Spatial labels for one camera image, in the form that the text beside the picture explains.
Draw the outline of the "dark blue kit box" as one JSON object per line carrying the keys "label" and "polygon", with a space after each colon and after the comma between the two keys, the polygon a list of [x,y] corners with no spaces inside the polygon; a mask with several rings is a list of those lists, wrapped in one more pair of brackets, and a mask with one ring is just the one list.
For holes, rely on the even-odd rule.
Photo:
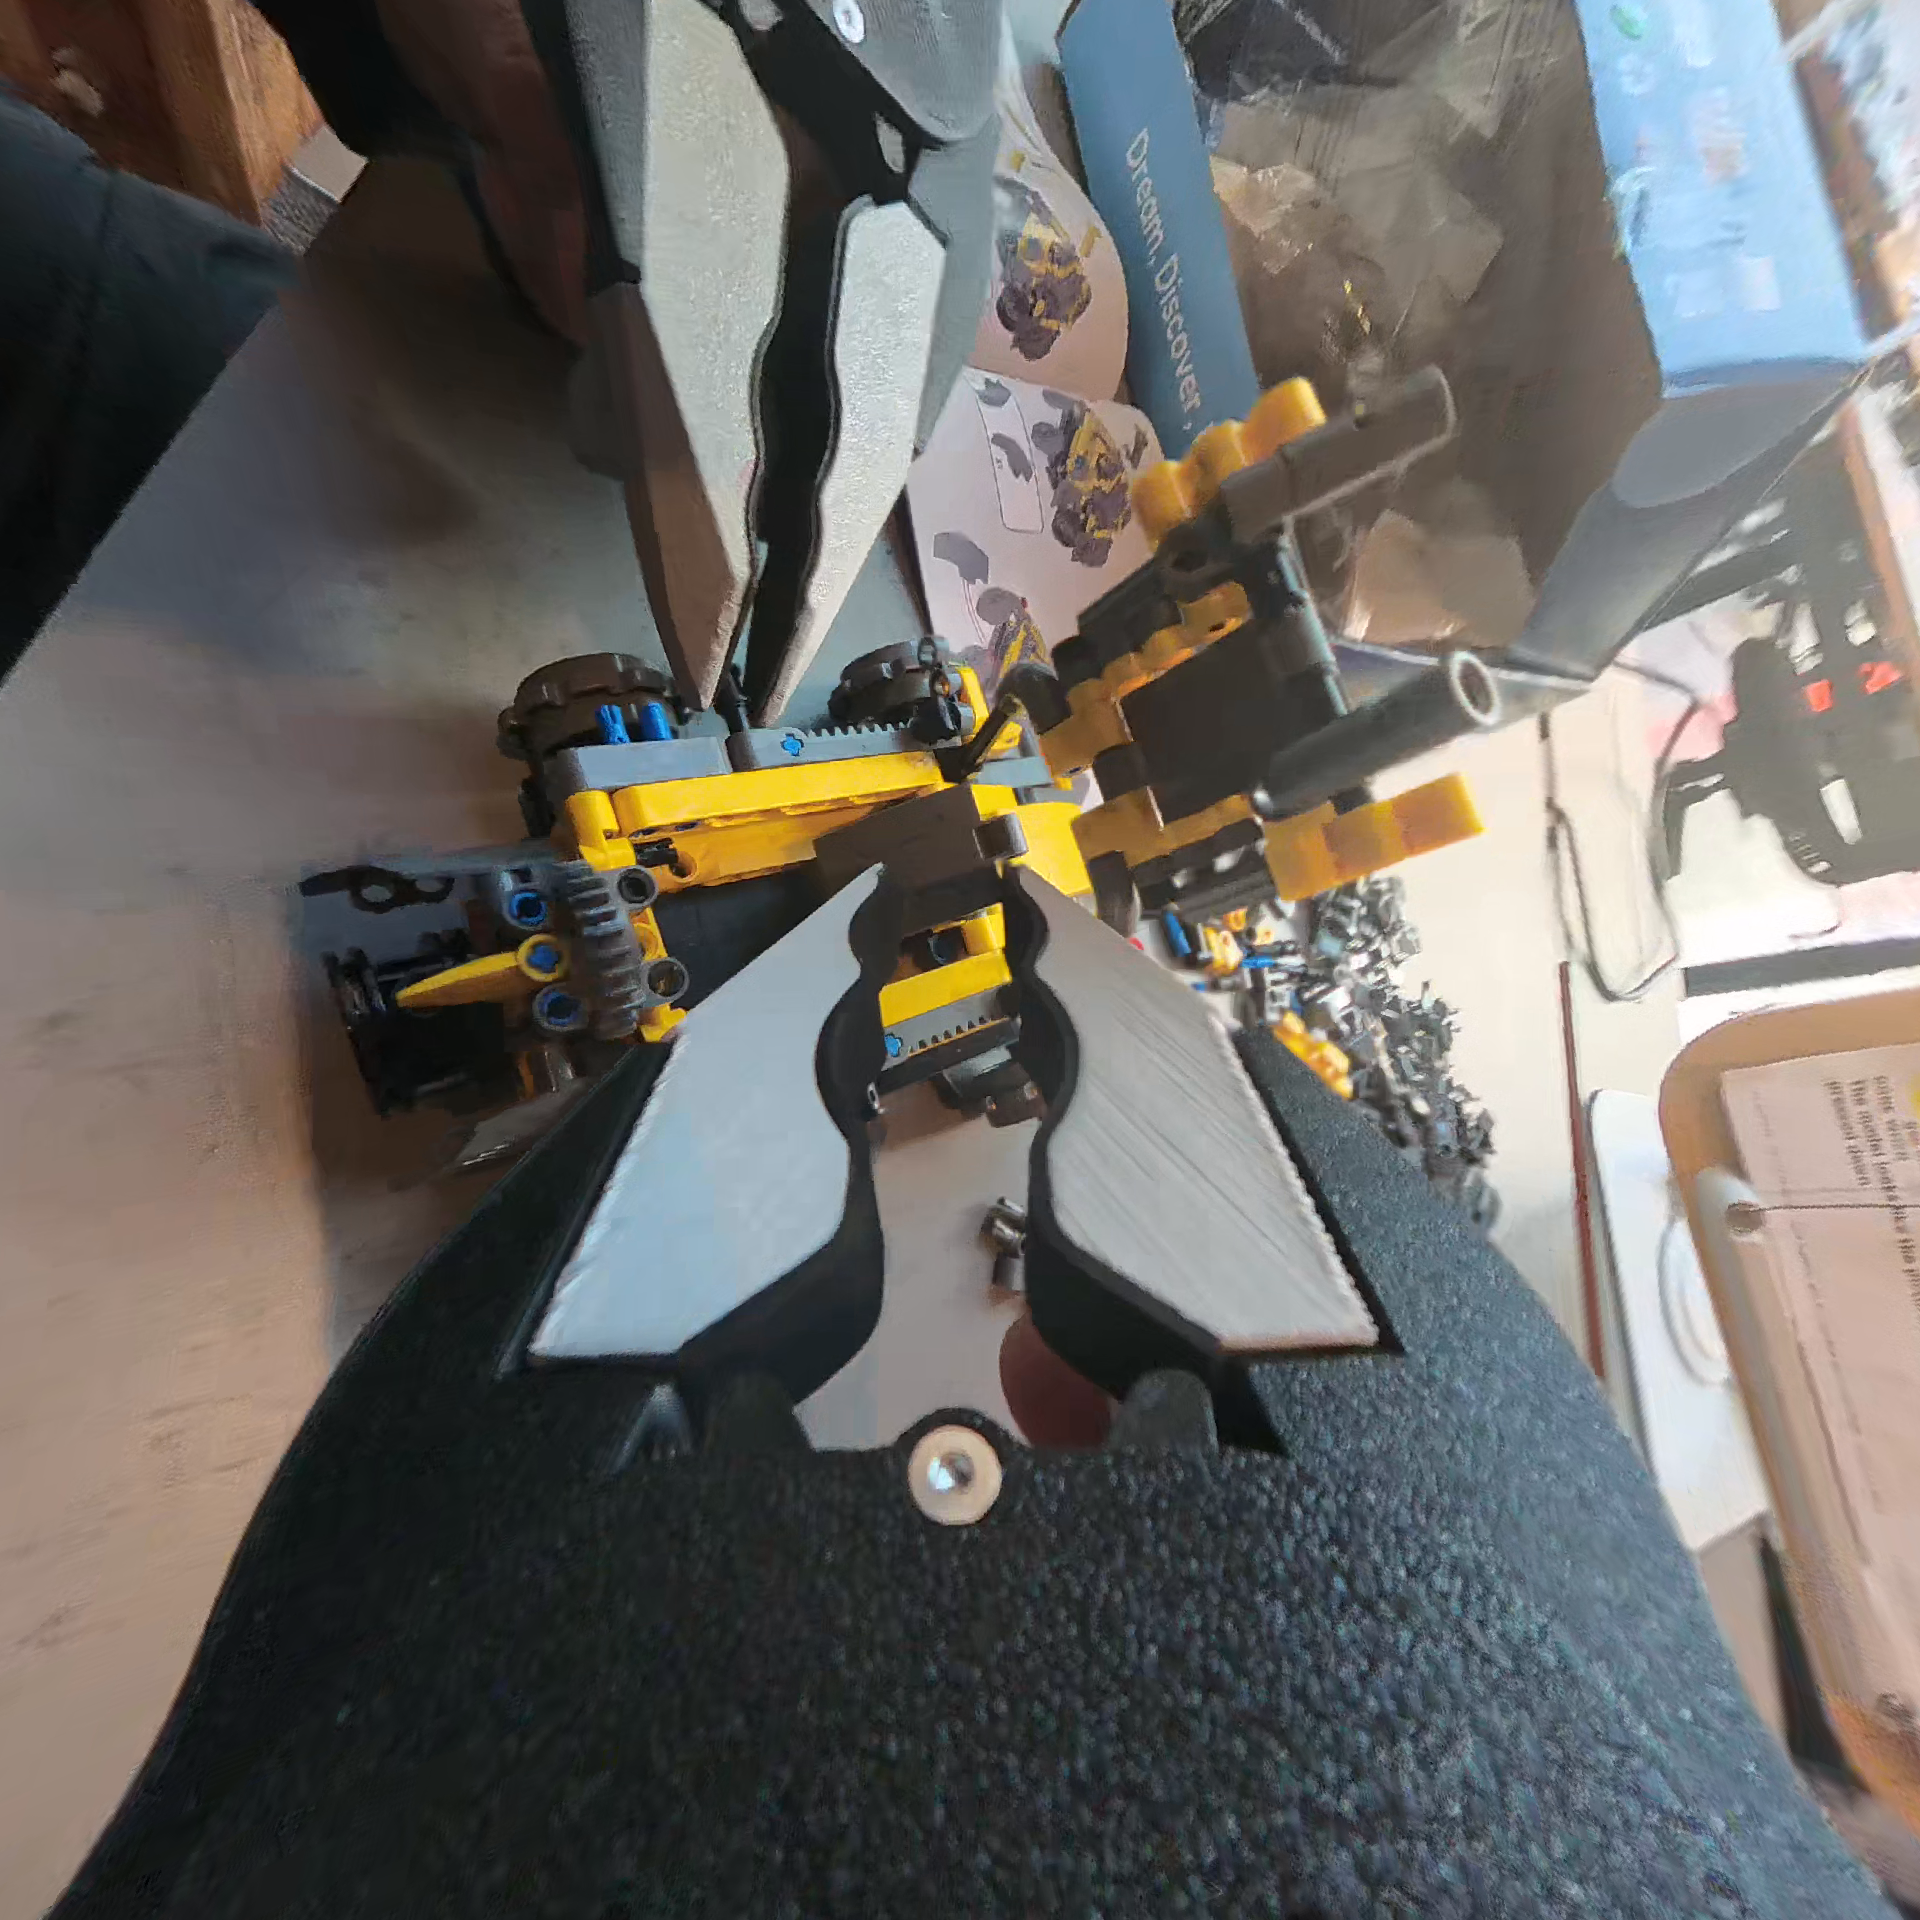
{"label": "dark blue kit box", "polygon": [[1303,534],[1355,641],[1595,674],[1864,371],[1774,6],[1072,6],[1059,49],[1169,458],[1443,371],[1453,437]]}

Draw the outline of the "wooden support post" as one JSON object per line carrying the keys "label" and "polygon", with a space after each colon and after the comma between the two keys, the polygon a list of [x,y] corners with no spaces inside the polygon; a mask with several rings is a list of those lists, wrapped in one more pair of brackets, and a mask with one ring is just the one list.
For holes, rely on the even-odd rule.
{"label": "wooden support post", "polygon": [[1,77],[103,161],[249,224],[323,129],[249,2],[5,2]]}

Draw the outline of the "black background office chair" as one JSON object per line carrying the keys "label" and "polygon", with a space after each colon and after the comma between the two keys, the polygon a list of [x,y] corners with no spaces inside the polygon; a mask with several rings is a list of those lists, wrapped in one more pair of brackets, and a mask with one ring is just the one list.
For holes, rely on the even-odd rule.
{"label": "black background office chair", "polygon": [[1917,872],[1908,678],[1880,637],[1856,643],[1841,619],[1816,619],[1799,664],[1792,639],[1808,610],[1816,607],[1789,592],[1772,629],[1734,647],[1719,751],[1659,774],[1667,874],[1684,862],[1691,807],[1717,795],[1768,826],[1808,880],[1840,890]]}

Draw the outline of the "yellow toy brick vehicle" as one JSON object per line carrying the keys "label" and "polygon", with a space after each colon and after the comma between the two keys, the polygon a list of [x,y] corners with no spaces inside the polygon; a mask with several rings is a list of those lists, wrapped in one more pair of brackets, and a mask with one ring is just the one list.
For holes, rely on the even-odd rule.
{"label": "yellow toy brick vehicle", "polygon": [[[315,872],[301,898],[411,921],[397,950],[323,958],[377,1119],[463,1123],[456,1169],[500,1163],[629,1050],[691,1010],[852,874],[886,865],[909,907],[880,986],[880,1093],[929,1082],[1008,1123],[1019,1001],[999,875],[1028,869],[1108,926],[1167,939],[1327,896],[1479,832],[1461,781],[1380,800],[1383,774],[1501,718],[1492,673],[1443,654],[1350,695],[1294,542],[1297,522],[1445,447],[1440,369],[1327,417],[1301,377],[1145,467],[1145,558],[1043,664],[995,693],[934,637],[848,662],[817,727],[695,734],[635,657],[539,669],[499,717],[526,837]],[[941,752],[739,775],[733,730],[889,726]]]}

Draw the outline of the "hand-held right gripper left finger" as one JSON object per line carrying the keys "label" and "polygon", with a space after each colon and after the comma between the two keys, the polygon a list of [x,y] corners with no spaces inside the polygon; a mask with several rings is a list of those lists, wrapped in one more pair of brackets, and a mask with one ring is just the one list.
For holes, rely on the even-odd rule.
{"label": "hand-held right gripper left finger", "polygon": [[885,1251],[867,1095],[889,875],[857,872],[667,1046],[532,1242],[531,1379],[604,1390],[591,1463],[697,1447],[863,1374]]}

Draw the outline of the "white sign base plate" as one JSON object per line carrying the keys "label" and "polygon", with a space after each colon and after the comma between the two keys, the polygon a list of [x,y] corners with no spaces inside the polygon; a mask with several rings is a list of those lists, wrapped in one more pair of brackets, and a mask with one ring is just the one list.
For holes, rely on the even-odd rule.
{"label": "white sign base plate", "polygon": [[1654,1101],[1588,1095],[1585,1146],[1607,1390],[1681,1545],[1705,1552],[1764,1521],[1768,1489]]}

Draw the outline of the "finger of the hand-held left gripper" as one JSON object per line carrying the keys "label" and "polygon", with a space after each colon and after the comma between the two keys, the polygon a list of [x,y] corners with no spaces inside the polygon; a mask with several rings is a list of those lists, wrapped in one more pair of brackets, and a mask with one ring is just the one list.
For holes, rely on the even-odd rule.
{"label": "finger of the hand-held left gripper", "polygon": [[941,278],[944,243],[902,200],[852,202],[799,251],[760,391],[771,462],[743,664],[758,727],[790,705],[904,487]]}
{"label": "finger of the hand-held left gripper", "polygon": [[784,141],[740,38],[705,6],[567,6],[567,42],[601,213],[587,321],[612,465],[676,693],[705,710],[758,571]]}

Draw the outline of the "person's left hand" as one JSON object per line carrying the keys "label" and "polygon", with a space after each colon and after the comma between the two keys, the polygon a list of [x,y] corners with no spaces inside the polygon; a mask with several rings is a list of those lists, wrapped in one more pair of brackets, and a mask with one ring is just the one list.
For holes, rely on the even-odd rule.
{"label": "person's left hand", "polygon": [[520,297],[564,346],[597,354],[597,297],[619,269],[564,7],[375,2],[375,19],[405,77],[461,141]]}

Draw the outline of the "instruction sign board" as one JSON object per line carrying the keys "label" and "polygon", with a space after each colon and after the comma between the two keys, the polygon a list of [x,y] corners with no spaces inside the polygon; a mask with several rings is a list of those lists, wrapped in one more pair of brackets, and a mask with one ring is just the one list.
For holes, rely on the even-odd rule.
{"label": "instruction sign board", "polygon": [[1917,1817],[1917,993],[1741,1015],[1659,1123],[1838,1750]]}

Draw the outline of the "person's left forearm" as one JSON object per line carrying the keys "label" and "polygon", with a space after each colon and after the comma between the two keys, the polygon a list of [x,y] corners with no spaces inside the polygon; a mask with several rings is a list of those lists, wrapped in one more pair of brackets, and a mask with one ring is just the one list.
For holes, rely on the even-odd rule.
{"label": "person's left forearm", "polygon": [[[487,6],[268,2],[254,13],[359,153],[456,126]],[[289,251],[99,161],[5,85],[1,671],[36,639],[233,351]]]}

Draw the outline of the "open instruction booklet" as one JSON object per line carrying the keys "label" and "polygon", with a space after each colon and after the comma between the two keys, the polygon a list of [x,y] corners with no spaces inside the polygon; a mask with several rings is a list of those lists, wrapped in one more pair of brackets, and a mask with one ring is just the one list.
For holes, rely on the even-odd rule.
{"label": "open instruction booklet", "polygon": [[989,296],[904,491],[929,632],[988,693],[1145,561],[1133,482],[1161,456],[1120,398],[1129,311],[1085,190],[1008,120],[991,192]]}

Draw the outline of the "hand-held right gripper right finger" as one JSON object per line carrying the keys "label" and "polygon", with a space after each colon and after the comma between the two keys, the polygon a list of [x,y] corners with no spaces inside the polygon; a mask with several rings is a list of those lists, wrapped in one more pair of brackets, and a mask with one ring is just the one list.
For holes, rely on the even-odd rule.
{"label": "hand-held right gripper right finger", "polygon": [[1023,1206],[1040,1337],[1112,1401],[1187,1376],[1222,1446],[1281,1453],[1257,1370],[1372,1354],[1380,1328],[1235,1037],[1035,872],[1011,874],[1006,931],[1043,1097]]}

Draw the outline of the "person's right hand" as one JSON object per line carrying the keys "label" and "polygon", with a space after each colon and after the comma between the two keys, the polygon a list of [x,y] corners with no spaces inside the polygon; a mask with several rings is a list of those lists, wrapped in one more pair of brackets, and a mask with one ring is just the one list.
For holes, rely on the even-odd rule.
{"label": "person's right hand", "polygon": [[1112,1398],[1052,1351],[1028,1315],[1000,1337],[999,1390],[1033,1449],[1099,1449],[1110,1438]]}

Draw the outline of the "grey toothed rack piece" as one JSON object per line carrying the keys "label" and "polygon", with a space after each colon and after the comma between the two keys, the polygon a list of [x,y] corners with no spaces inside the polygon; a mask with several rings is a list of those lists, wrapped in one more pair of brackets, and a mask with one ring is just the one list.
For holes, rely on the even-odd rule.
{"label": "grey toothed rack piece", "polygon": [[743,727],[719,739],[726,769],[773,774],[779,769],[867,762],[896,755],[933,755],[960,745],[960,734],[933,736],[913,727]]}

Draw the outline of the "pile of loose brick pieces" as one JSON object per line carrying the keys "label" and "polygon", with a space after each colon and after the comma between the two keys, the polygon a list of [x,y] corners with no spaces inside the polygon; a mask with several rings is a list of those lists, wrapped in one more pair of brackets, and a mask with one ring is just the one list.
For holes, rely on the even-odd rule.
{"label": "pile of loose brick pieces", "polygon": [[[1235,1037],[1379,1321],[1379,1350],[1393,1336],[1385,1282],[1359,1249],[1367,1209],[1432,1209],[1472,1233],[1497,1221],[1485,1181],[1492,1121],[1456,1078],[1453,1010],[1400,979],[1415,950],[1400,886],[1363,880],[1281,910],[1248,953],[1243,993],[1213,998],[1145,952]],[[997,1294],[1025,1304],[1023,1206],[1025,1191],[1000,1199],[981,1240]]]}

